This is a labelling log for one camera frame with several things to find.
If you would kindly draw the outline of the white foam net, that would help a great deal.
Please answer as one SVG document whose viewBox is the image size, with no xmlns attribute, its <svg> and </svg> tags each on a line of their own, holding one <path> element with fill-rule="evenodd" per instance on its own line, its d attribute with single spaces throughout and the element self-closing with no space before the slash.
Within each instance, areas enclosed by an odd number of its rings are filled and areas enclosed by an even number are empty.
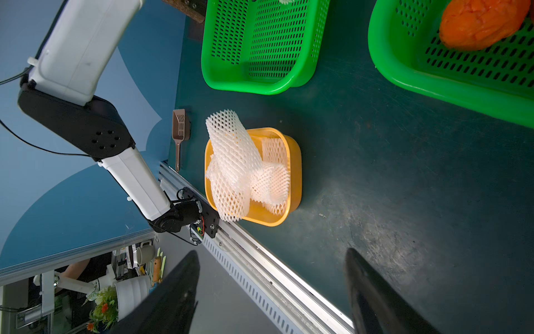
<svg viewBox="0 0 534 334">
<path fill-rule="evenodd" d="M 263 161 L 287 166 L 286 147 L 280 138 L 263 138 L 261 140 Z"/>
<path fill-rule="evenodd" d="M 251 179 L 251 199 L 271 214 L 281 216 L 287 207 L 291 178 L 284 164 L 263 161 Z"/>
<path fill-rule="evenodd" d="M 206 178 L 222 220 L 237 222 L 250 209 L 252 175 L 261 168 L 261 156 L 236 112 L 224 109 L 206 119 L 213 153 Z"/>
</svg>

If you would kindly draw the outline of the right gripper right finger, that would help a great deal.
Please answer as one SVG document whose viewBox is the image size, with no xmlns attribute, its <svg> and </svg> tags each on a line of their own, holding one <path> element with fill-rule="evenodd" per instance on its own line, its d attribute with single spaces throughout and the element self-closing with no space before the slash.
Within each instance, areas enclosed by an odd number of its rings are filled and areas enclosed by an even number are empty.
<svg viewBox="0 0 534 334">
<path fill-rule="evenodd" d="M 355 333 L 439 332 L 355 249 L 347 250 L 344 271 Z"/>
</svg>

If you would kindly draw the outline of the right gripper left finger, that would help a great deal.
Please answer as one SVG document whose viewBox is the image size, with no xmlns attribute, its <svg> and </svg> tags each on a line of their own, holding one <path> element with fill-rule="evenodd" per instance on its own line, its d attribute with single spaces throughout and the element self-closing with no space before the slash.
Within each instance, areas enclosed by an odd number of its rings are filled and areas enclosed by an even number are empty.
<svg viewBox="0 0 534 334">
<path fill-rule="evenodd" d="M 200 261 L 192 250 L 167 275 L 162 284 L 111 333 L 189 333 L 196 311 Z"/>
</svg>

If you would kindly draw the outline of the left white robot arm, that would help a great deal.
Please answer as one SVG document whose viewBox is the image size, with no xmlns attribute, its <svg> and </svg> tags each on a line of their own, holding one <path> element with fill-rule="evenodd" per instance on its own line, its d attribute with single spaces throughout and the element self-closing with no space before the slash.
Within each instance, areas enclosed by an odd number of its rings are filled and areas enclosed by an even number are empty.
<svg viewBox="0 0 534 334">
<path fill-rule="evenodd" d="M 22 76 L 18 106 L 105 168 L 156 232 L 202 222 L 196 198 L 171 200 L 98 81 L 142 1 L 64 1 Z"/>
</svg>

